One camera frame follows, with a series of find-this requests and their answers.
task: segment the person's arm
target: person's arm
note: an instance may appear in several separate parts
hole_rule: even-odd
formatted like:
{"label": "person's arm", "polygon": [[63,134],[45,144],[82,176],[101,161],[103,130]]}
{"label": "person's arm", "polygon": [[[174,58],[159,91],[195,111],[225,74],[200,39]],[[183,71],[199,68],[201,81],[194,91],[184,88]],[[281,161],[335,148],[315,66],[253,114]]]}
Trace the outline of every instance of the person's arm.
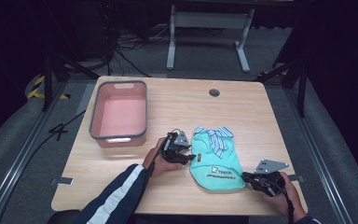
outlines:
{"label": "person's arm", "polygon": [[[133,164],[118,175],[94,200],[92,200],[76,217],[74,224],[80,223],[116,223],[125,224],[141,201],[148,178],[149,167],[164,138],[150,149],[142,165]],[[164,171],[182,167],[182,164],[168,163],[160,155],[156,157],[152,176]]]}
{"label": "person's arm", "polygon": [[[286,173],[281,172],[281,176],[284,179],[285,182],[285,188],[287,195],[289,196],[289,199],[293,203],[293,207],[295,208],[295,211],[293,213],[294,215],[294,222],[296,224],[314,224],[314,223],[320,223],[318,220],[310,217],[307,215],[307,213],[304,211],[304,208],[302,207],[300,197],[298,195],[296,187],[293,185],[293,183],[290,181],[289,176],[287,176]],[[258,191],[261,198],[267,202],[272,204],[275,209],[283,216],[288,217],[288,204],[286,201],[286,198],[284,195],[278,194],[274,197],[269,197],[267,194],[265,194],[262,191]]]}

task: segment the background table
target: background table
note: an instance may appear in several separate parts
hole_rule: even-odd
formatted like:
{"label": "background table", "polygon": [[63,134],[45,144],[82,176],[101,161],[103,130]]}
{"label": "background table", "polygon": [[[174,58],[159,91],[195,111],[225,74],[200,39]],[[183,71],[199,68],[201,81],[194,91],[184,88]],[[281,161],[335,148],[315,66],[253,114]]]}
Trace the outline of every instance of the background table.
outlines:
{"label": "background table", "polygon": [[[89,134],[96,90],[105,81],[142,80],[147,84],[148,127],[141,147],[100,148]],[[220,91],[218,97],[210,89]],[[243,171],[252,172],[262,159],[290,164],[284,171],[295,173],[262,84],[256,82],[175,78],[100,77],[89,101],[74,146],[62,176],[72,177],[72,186],[58,186],[52,201],[56,211],[82,209],[121,172],[142,163],[151,147],[167,132],[180,129],[191,141],[198,126],[213,129],[228,126]],[[151,178],[136,213],[198,215],[274,215],[249,186],[244,190],[211,192],[196,183],[183,169]],[[301,188],[299,191],[305,209]]]}

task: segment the person's left hand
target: person's left hand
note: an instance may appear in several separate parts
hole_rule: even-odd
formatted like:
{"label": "person's left hand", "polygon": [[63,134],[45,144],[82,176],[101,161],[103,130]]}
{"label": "person's left hand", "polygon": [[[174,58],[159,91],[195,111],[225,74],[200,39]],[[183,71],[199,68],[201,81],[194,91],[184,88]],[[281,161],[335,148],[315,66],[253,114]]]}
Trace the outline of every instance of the person's left hand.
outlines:
{"label": "person's left hand", "polygon": [[[142,163],[144,168],[148,168],[150,163],[152,162],[153,158],[155,157],[159,147],[161,146],[162,142],[165,138],[160,138],[156,144],[156,146],[152,149],[150,149],[149,153],[147,153],[144,163]],[[182,168],[184,165],[181,163],[170,163],[164,160],[164,158],[161,157],[161,154],[158,154],[155,160],[155,169],[153,171],[152,176],[158,176],[164,173],[164,171],[170,171],[170,170],[177,170],[179,168]]]}

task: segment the teal garment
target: teal garment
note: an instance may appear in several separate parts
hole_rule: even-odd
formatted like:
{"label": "teal garment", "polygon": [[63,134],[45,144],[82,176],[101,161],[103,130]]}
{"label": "teal garment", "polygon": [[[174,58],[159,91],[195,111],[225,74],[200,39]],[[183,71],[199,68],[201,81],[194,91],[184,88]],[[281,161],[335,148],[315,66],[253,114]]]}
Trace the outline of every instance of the teal garment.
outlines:
{"label": "teal garment", "polygon": [[190,165],[190,173],[208,190],[243,189],[245,182],[240,160],[234,149],[232,137],[222,137],[228,150],[219,158],[211,147],[207,133],[196,133],[192,139],[192,153],[196,155]]}

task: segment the navy blue sleeve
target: navy blue sleeve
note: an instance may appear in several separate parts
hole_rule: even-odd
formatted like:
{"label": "navy blue sleeve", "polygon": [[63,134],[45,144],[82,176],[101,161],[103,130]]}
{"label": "navy blue sleeve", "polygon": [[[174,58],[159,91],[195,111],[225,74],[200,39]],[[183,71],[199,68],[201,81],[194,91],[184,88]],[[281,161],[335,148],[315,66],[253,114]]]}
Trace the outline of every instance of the navy blue sleeve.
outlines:
{"label": "navy blue sleeve", "polygon": [[321,222],[319,222],[313,217],[307,216],[301,218],[299,221],[296,222],[296,224],[321,224]]}
{"label": "navy blue sleeve", "polygon": [[143,196],[145,177],[146,169],[142,165],[131,165],[92,200],[73,223],[127,223]]}

